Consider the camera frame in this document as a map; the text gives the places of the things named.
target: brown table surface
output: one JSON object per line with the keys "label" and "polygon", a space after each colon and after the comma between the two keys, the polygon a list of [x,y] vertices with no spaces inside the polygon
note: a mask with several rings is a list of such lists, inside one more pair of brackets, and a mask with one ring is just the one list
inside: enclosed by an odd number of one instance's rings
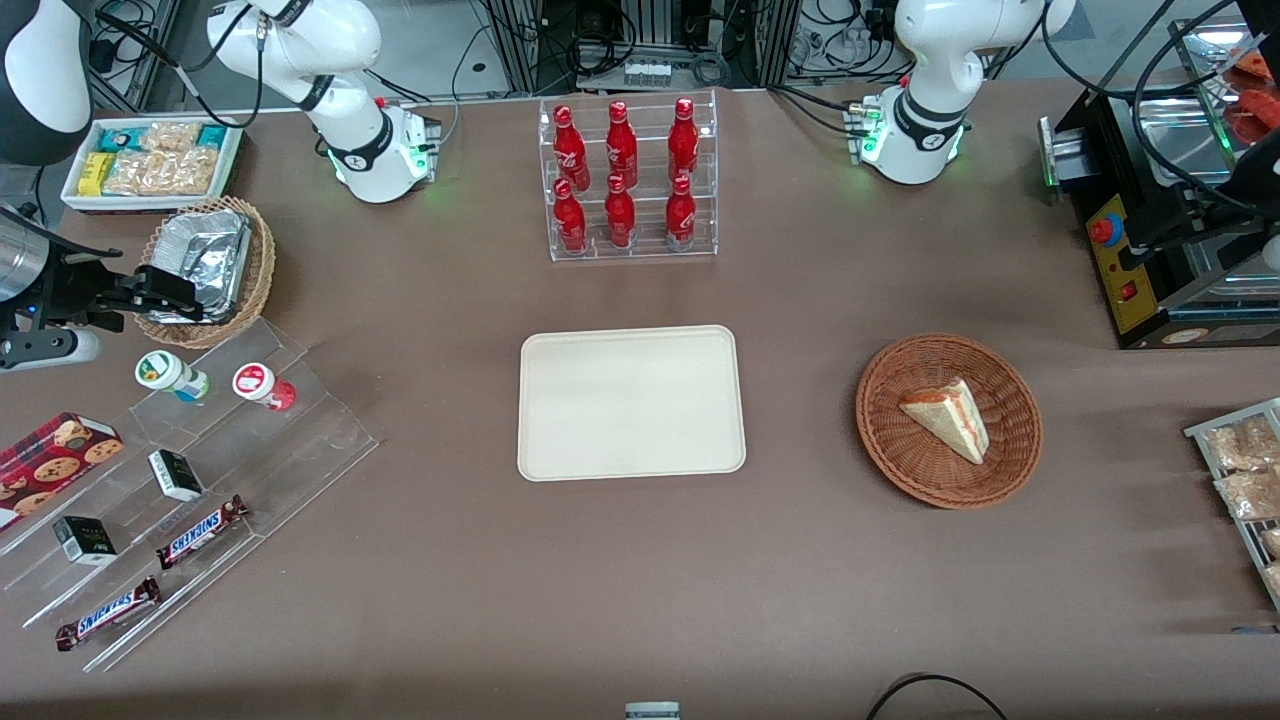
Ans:
{"label": "brown table surface", "polygon": [[[0,715],[861,717],[933,670],[1011,717],[1276,717],[1280,638],[1229,634],[1275,614],[1180,430],[1280,395],[1280,351],[1115,348],[1039,182],[1036,120],[1076,94],[992,83],[960,158],[899,187],[771,95],[719,92],[721,255],[607,268],[548,260],[536,102],[466,106],[440,181],[385,206],[334,181],[302,115],[264,115],[237,191],[279,243],[266,315],[383,446],[109,673],[0,602]],[[63,232],[128,269],[156,222]],[[701,323],[737,337],[745,468],[520,477],[526,337]],[[863,366],[933,331],[995,347],[1039,401],[1043,461],[1001,506],[923,506],[854,438]],[[105,345],[0,379],[0,446],[141,398],[151,343],[131,323]]]}

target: red switch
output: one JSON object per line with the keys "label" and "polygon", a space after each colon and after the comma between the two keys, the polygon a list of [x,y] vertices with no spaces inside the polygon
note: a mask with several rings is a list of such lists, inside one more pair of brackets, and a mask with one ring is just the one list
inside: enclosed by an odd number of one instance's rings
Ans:
{"label": "red switch", "polygon": [[1112,223],[1110,218],[1101,218],[1093,220],[1093,224],[1089,225],[1089,240],[1097,242],[1098,245],[1103,245],[1111,240],[1115,232],[1115,223]]}

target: machine with yellow panel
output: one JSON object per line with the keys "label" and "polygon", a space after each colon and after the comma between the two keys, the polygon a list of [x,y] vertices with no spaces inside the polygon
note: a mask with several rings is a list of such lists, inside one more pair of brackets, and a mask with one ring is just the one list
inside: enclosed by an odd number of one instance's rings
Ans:
{"label": "machine with yellow panel", "polygon": [[1183,170],[1257,208],[1280,200],[1280,131],[1243,142],[1194,92],[1134,111],[1084,95],[1056,127],[1041,120],[1046,181],[1075,205],[1120,347],[1280,345],[1280,268],[1268,265],[1280,266],[1280,240],[1268,249],[1280,231],[1156,163],[1134,126]]}

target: woven bread basket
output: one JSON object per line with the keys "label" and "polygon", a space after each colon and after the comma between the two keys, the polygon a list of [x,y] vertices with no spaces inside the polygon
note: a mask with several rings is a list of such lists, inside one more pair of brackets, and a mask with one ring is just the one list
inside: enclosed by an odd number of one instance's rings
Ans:
{"label": "woven bread basket", "polygon": [[[143,315],[134,315],[133,319],[142,328],[142,332],[156,342],[205,350],[238,334],[262,314],[266,296],[271,292],[271,273],[275,272],[275,240],[271,237],[271,228],[266,227],[262,215],[252,205],[237,197],[205,200],[178,210],[178,214],[212,213],[215,210],[236,210],[253,223],[253,234],[248,243],[248,258],[244,259],[244,278],[241,281],[236,315],[220,325],[163,325],[147,320]],[[160,228],[156,228],[151,233],[151,241],[142,251],[143,263],[151,261],[151,254],[155,252],[159,238]]]}
{"label": "woven bread basket", "polygon": [[[982,465],[947,447],[899,407],[902,396],[964,378],[991,438]],[[854,402],[867,452],[897,487],[938,507],[973,510],[1009,500],[1039,462],[1039,407],[1016,370],[991,348],[954,334],[900,340],[872,359]]]}

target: small drink bottle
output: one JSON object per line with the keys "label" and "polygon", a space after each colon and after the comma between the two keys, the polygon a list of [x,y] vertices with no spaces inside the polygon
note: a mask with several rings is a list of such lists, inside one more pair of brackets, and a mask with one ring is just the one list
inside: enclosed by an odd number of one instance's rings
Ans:
{"label": "small drink bottle", "polygon": [[667,173],[672,182],[681,174],[694,176],[698,169],[698,126],[694,124],[694,101],[689,97],[676,100],[676,122],[667,136],[667,151],[671,158]]}
{"label": "small drink bottle", "polygon": [[586,143],[582,133],[573,127],[573,113],[559,105],[552,113],[556,119],[556,164],[561,176],[573,183],[579,192],[591,187],[591,173],[586,169]]}
{"label": "small drink bottle", "polygon": [[609,176],[609,197],[604,200],[604,214],[609,218],[609,242],[618,250],[631,247],[636,234],[636,204],[618,173]]}
{"label": "small drink bottle", "polygon": [[604,146],[609,154],[609,172],[621,174],[628,190],[635,187],[640,182],[636,131],[627,120],[627,104],[621,100],[609,104],[609,135]]}
{"label": "small drink bottle", "polygon": [[680,176],[671,183],[667,199],[667,247],[684,252],[694,243],[694,214],[698,205],[689,195],[689,176]]}
{"label": "small drink bottle", "polygon": [[582,205],[573,197],[573,187],[566,178],[556,178],[553,186],[556,204],[552,213],[556,215],[556,229],[559,232],[561,243],[564,252],[581,255],[586,252],[586,215],[582,214]]}

